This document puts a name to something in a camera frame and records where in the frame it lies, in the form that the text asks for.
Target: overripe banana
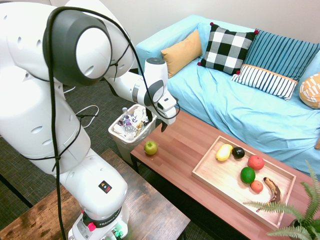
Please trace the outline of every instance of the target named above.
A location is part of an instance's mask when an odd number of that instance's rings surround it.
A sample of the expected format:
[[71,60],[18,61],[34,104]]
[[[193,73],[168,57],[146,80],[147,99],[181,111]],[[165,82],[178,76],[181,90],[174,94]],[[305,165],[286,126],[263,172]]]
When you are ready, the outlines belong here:
[[280,202],[282,199],[282,195],[281,195],[281,191],[280,191],[278,185],[275,184],[275,182],[273,180],[271,180],[269,177],[264,177],[263,181],[270,188],[271,193],[272,193],[272,196],[271,196],[270,200],[268,201],[268,203]]

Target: sofa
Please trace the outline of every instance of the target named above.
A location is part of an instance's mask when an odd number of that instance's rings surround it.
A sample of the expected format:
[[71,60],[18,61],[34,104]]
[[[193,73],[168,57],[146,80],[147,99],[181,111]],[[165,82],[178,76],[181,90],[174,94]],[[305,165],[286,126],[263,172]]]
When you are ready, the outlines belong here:
[[231,74],[198,65],[205,56],[211,22],[230,31],[255,31],[191,15],[136,45],[142,69],[146,59],[163,58],[162,50],[198,30],[202,55],[168,79],[168,90],[178,98],[181,110],[305,174],[309,174],[307,160],[319,178],[320,150],[315,145],[320,136],[320,110],[302,102],[299,89],[305,79],[320,72],[320,52],[307,65],[286,101],[232,81]]

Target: black and white checkered pillow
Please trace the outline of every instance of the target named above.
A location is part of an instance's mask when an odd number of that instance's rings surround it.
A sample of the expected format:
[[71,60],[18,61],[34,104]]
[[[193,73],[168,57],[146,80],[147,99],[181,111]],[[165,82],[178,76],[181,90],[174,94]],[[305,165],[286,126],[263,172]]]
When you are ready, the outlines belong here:
[[229,31],[211,23],[208,46],[199,65],[235,74],[240,70],[254,38],[254,32]]

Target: white cable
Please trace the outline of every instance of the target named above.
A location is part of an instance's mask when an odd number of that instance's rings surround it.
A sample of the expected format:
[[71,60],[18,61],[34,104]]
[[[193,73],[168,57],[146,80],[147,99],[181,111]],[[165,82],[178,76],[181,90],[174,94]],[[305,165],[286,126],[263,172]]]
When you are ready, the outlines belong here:
[[[79,114],[79,113],[81,113],[82,111],[88,109],[88,108],[91,108],[91,107],[96,107],[96,108],[97,108],[97,111],[96,111],[95,115],[98,115],[98,113],[99,113],[99,107],[96,106],[96,105],[87,106],[87,107],[85,107],[84,109],[82,109],[82,110],[80,110],[79,112],[77,112],[76,115]],[[88,124],[87,126],[84,126],[83,128],[85,129],[85,128],[89,127],[94,119],[95,119],[95,116],[93,116],[93,117],[91,118],[91,121],[89,122],[89,124]]]
[[66,93],[68,93],[68,92],[71,92],[73,89],[75,89],[76,87],[74,86],[73,88],[71,88],[71,89],[69,89],[69,90],[67,90],[67,91],[64,91],[63,93],[64,94],[66,94]]

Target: trash can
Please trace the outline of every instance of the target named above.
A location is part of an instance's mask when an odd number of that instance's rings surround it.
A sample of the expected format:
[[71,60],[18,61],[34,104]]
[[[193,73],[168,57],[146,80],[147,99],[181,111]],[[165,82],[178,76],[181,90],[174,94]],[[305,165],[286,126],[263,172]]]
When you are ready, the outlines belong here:
[[[143,106],[140,104],[135,104],[128,109],[128,113],[130,115],[133,115],[135,109],[137,109],[138,107],[143,107]],[[113,122],[113,124],[108,128],[108,131],[112,136],[113,140],[115,141],[116,146],[118,147],[122,158],[127,163],[132,165],[133,163],[131,161],[130,152],[136,146],[138,146],[156,128],[157,116],[152,113],[152,121],[149,122],[148,125],[146,125],[144,129],[139,133],[139,135],[135,136],[134,139],[132,140],[125,139],[123,136],[121,136],[114,130],[114,126],[118,124],[121,117],[122,115],[119,116],[117,120],[115,120],[115,122]]]

